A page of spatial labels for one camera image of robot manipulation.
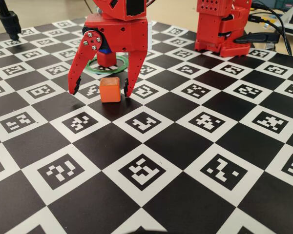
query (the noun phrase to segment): wooden block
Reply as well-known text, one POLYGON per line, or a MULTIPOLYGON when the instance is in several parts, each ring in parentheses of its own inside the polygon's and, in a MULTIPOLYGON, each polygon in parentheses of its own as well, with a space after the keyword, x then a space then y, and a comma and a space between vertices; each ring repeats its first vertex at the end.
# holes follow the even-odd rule
POLYGON ((121 90, 118 77, 105 77, 100 81, 101 102, 120 102, 121 90))

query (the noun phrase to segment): checkerboard mat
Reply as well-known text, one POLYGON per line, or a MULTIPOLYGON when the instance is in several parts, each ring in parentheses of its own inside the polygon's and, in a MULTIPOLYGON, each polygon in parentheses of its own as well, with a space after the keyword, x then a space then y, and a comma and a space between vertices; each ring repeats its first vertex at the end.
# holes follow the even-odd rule
POLYGON ((132 96, 102 104, 105 75, 67 91, 83 23, 0 34, 0 234, 293 234, 293 57, 154 22, 132 96))

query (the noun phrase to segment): blue component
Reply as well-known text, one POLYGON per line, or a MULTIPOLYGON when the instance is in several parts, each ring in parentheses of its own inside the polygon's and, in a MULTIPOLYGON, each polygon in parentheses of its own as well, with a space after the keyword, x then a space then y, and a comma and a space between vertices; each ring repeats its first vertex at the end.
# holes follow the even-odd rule
POLYGON ((109 54, 109 53, 112 52, 109 48, 108 49, 99 50, 99 51, 102 52, 102 53, 105 53, 105 54, 109 54))

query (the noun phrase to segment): black cable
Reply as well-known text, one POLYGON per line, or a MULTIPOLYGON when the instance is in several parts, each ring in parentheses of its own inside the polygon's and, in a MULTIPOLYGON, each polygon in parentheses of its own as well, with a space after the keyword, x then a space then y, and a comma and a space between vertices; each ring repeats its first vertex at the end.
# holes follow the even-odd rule
POLYGON ((266 10, 266 11, 270 11, 271 13, 273 13, 277 18, 278 20, 280 21, 281 23, 281 28, 282 28, 282 37, 284 39, 284 44, 285 44, 285 47, 287 48, 287 51, 288 51, 288 54, 289 55, 292 55, 292 49, 291 49, 291 46, 290 46, 290 43, 287 39, 287 35, 285 33, 285 27, 284 27, 284 24, 283 24, 283 21, 281 19, 281 17, 276 13, 274 12, 272 9, 270 9, 269 7, 265 6, 265 5, 262 5, 262 4, 258 4, 258 3, 252 3, 251 5, 252 8, 255 8, 255 9, 262 9, 262 10, 266 10))
POLYGON ((90 12, 93 14, 93 12, 92 12, 92 10, 91 10, 90 6, 88 5, 88 2, 87 2, 86 0, 84 0, 84 2, 86 3, 86 5, 87 5, 87 7, 88 7, 89 11, 90 11, 90 12))

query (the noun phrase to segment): red robot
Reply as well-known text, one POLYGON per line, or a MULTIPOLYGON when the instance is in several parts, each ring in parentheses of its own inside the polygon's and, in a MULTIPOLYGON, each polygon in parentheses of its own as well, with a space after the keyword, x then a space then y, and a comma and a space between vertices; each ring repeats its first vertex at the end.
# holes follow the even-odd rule
POLYGON ((195 49, 211 50, 222 57, 246 55, 251 44, 234 40, 243 36, 250 8, 251 0, 198 0, 195 49))
POLYGON ((147 0, 93 1, 100 13, 89 15, 85 21, 83 38, 68 74, 69 92, 77 93, 83 69, 95 55, 99 65, 110 67, 116 64, 116 52, 128 52, 124 93, 129 97, 147 56, 151 35, 146 19, 147 0))

